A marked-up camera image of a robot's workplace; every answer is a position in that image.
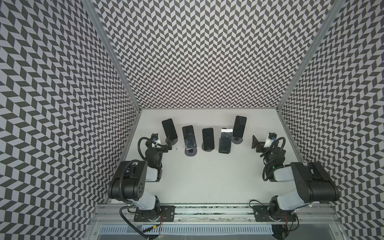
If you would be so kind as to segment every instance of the geometric pattern backdrop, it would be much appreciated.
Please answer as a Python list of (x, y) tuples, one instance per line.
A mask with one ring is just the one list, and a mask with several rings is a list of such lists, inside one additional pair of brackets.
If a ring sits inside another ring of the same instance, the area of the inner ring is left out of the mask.
[(283, 108), (306, 161), (336, 181), (352, 239), (384, 239), (383, 1), (347, 1)]
[(0, 239), (80, 238), (135, 115), (79, 0), (0, 1)]
[(93, 2), (141, 107), (222, 108), (277, 106), (334, 0)]

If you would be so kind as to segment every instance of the phone stand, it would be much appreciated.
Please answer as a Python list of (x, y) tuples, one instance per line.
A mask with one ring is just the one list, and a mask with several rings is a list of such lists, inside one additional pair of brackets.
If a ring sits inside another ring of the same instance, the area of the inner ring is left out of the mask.
[(184, 153), (188, 156), (188, 157), (193, 157), (197, 154), (197, 148), (192, 148), (192, 149), (184, 149)]
[(240, 144), (243, 142), (243, 138), (242, 137), (232, 137), (232, 142), (234, 144)]
[(176, 143), (177, 143), (177, 138), (175, 139), (175, 140), (172, 140), (171, 142), (170, 142), (170, 144), (171, 145), (175, 145)]
[(212, 151), (213, 151), (213, 149), (211, 149), (211, 150), (204, 150), (204, 143), (201, 144), (201, 149), (202, 149), (203, 151), (206, 151), (206, 152), (212, 152)]

